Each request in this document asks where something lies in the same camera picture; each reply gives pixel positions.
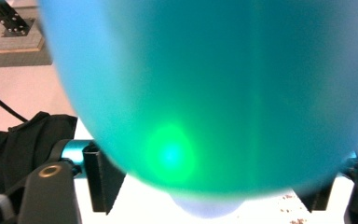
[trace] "balloon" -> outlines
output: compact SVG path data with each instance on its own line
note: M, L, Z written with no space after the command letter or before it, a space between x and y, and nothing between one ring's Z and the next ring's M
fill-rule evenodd
M312 186L358 146L358 1L39 1L62 84L172 194Z

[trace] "black wire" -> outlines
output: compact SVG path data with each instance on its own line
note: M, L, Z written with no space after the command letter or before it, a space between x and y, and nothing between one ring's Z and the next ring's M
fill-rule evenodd
M2 108L4 108L8 113L10 113L11 115L13 115L14 117L16 117L17 119L21 120L22 122L26 122L28 121L28 119L25 119L23 116L19 115L16 111L14 111L12 108L10 108L8 105L6 105L5 103L3 103L0 100L0 106Z

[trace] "glowing light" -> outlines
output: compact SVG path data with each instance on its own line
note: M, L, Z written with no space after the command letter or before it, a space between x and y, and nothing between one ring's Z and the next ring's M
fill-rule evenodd
M152 135L146 155L151 172L165 182L185 181L195 166L193 149L186 135L171 124Z

